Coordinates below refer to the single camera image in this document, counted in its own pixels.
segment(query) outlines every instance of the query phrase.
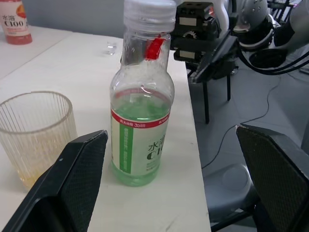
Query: ribbed glass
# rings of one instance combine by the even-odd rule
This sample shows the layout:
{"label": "ribbed glass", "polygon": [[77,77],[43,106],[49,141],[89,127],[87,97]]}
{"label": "ribbed glass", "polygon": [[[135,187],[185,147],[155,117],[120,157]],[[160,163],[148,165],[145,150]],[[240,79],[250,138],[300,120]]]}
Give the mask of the ribbed glass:
{"label": "ribbed glass", "polygon": [[62,94],[31,92],[0,104],[0,142],[27,189],[75,138],[72,103]]}

